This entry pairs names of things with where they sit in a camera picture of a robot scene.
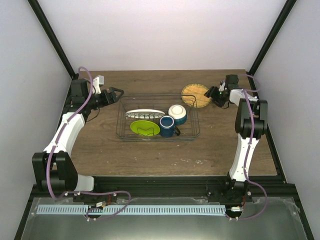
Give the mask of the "white blue striped plate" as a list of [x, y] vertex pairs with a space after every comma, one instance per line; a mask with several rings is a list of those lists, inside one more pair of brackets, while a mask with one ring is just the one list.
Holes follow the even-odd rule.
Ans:
[[148, 108], [141, 108], [141, 109], [133, 109], [129, 110], [125, 113], [127, 118], [134, 118], [134, 119], [159, 119], [166, 114], [161, 110], [156, 109], [148, 109]]

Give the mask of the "white and teal bowl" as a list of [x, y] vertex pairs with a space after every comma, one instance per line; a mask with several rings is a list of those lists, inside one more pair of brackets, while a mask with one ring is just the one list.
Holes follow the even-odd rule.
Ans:
[[187, 110], [180, 104], [174, 104], [168, 109], [168, 115], [174, 119], [177, 126], [183, 125], [187, 121]]

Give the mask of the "lime green plate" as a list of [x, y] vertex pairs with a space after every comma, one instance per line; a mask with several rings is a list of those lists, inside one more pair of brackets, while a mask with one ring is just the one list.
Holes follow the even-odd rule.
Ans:
[[148, 120], [136, 120], [130, 124], [130, 129], [137, 135], [152, 137], [160, 133], [160, 127]]

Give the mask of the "black wire dish rack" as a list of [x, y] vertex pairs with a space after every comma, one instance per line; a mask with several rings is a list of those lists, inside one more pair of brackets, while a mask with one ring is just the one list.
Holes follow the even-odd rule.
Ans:
[[190, 94], [140, 94], [120, 99], [116, 136], [125, 142], [193, 141], [200, 134]]

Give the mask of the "dark blue mug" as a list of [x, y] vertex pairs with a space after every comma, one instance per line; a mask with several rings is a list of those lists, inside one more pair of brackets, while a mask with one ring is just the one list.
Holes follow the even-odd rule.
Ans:
[[169, 116], [164, 115], [159, 120], [159, 128], [160, 128], [160, 135], [165, 138], [172, 137], [174, 135], [179, 136], [181, 131], [176, 126], [175, 120]]

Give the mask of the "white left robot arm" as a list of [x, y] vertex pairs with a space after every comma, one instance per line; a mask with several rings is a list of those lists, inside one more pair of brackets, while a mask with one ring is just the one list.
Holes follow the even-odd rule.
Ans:
[[180, 93], [125, 95], [122, 89], [103, 88], [104, 79], [76, 79], [71, 82], [70, 96], [62, 110], [57, 131], [42, 151], [32, 157], [37, 188], [42, 192], [84, 195], [97, 202], [102, 189], [93, 176], [79, 174], [71, 153], [77, 136], [90, 120], [92, 111], [119, 103], [120, 112], [114, 125], [116, 135], [126, 142], [192, 141], [200, 133], [197, 109], [211, 102], [197, 85], [188, 85]]

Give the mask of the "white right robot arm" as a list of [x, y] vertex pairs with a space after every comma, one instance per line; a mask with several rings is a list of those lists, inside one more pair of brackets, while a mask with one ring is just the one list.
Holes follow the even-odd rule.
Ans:
[[254, 150], [267, 131], [268, 101], [251, 96], [248, 90], [240, 88], [235, 74], [226, 75], [219, 87], [213, 88], [211, 98], [220, 108], [225, 104], [237, 106], [234, 128], [238, 142], [229, 176], [233, 181], [245, 182]]

